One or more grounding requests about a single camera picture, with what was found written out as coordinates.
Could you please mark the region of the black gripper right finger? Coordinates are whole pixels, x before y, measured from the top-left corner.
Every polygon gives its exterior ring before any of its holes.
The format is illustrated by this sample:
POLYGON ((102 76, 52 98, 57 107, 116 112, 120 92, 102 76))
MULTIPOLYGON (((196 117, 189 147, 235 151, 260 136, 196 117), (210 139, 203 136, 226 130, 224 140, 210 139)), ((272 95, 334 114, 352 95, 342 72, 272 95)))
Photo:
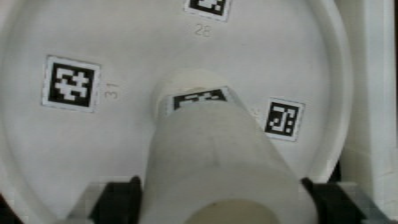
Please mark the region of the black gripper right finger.
POLYGON ((361 188, 317 183, 310 178, 301 183, 315 202, 319 224, 365 224, 372 218, 372 200, 361 188))

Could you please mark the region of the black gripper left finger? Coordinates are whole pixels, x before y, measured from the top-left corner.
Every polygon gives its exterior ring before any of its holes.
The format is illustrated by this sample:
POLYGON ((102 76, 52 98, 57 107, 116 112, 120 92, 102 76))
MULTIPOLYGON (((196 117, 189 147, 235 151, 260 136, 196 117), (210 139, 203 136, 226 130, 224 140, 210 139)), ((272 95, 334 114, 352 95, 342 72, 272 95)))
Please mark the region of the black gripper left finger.
POLYGON ((139 224, 143 181, 93 183, 68 214, 68 224, 139 224))

